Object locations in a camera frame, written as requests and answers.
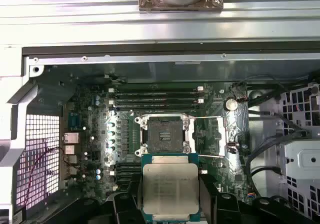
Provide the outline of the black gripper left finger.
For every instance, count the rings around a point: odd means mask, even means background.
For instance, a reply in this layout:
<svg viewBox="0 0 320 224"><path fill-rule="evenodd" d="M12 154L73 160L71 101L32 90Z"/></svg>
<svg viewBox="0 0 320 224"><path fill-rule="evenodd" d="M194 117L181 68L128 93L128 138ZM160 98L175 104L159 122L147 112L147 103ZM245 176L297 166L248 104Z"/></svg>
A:
<svg viewBox="0 0 320 224"><path fill-rule="evenodd" d="M114 192L107 200L81 218L82 224L143 224L144 216L138 205L142 174L134 174L126 192Z"/></svg>

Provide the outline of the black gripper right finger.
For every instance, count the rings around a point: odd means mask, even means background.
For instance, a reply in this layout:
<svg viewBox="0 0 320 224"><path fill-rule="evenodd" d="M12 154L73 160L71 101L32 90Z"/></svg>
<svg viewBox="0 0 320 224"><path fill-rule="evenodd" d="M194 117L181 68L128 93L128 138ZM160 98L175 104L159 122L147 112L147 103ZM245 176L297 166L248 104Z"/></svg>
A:
<svg viewBox="0 0 320 224"><path fill-rule="evenodd" d="M246 204L228 192L219 192L210 174L199 175L199 204L209 224L310 224L311 219L268 198Z"/></svg>

